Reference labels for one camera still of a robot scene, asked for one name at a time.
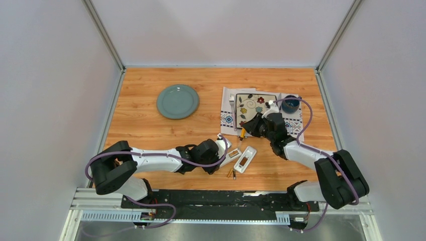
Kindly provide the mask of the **short white remote control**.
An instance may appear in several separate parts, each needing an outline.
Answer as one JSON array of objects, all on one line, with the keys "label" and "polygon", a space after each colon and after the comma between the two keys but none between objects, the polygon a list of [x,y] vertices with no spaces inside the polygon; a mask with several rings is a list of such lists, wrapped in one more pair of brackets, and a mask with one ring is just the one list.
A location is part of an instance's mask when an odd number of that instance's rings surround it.
[{"label": "short white remote control", "polygon": [[257,150],[248,146],[235,163],[234,170],[241,174],[244,173],[256,154]]}]

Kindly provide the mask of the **long white remote control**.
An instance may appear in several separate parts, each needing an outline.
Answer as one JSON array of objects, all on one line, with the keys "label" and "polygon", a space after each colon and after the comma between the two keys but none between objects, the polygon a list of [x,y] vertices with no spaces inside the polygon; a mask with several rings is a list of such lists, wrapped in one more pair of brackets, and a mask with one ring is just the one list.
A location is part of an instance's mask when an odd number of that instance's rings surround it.
[{"label": "long white remote control", "polygon": [[224,165],[232,162],[233,160],[238,159],[242,155],[242,152],[239,149],[234,149],[226,154],[225,159],[220,164],[220,168]]}]

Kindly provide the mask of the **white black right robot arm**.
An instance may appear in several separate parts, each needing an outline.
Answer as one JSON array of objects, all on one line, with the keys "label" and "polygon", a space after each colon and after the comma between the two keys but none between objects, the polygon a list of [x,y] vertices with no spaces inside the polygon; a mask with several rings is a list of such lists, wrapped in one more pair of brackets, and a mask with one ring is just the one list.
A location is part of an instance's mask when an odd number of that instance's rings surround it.
[{"label": "white black right robot arm", "polygon": [[320,201],[340,209],[369,194],[370,187],[348,151],[324,151],[297,141],[287,132],[280,113],[266,117],[258,113],[242,128],[253,137],[266,138],[275,155],[316,171],[317,182],[301,181],[288,188],[289,208],[300,210],[308,201]]}]

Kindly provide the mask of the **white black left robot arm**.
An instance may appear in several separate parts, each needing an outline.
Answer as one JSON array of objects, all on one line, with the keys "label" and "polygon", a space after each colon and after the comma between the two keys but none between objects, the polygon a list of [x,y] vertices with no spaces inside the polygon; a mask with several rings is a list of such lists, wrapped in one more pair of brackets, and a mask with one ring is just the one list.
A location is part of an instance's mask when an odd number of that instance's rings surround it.
[{"label": "white black left robot arm", "polygon": [[87,178],[95,185],[98,195],[119,193],[134,199],[141,208],[152,205],[154,196],[145,179],[135,173],[167,171],[184,174],[201,167],[212,174],[225,160],[231,143],[222,135],[198,145],[179,146],[169,150],[132,148],[119,141],[92,157],[85,167]]}]

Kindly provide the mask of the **yellow handled screwdriver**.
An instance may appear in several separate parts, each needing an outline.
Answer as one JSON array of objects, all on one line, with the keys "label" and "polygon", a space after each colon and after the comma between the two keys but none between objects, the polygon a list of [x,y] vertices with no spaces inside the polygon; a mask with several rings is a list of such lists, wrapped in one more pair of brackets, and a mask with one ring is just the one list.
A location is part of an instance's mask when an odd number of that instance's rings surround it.
[{"label": "yellow handled screwdriver", "polygon": [[242,142],[245,139],[245,134],[246,134],[246,130],[242,128],[241,134],[239,135],[239,140],[238,140],[238,146],[237,146],[238,150],[241,149]]}]

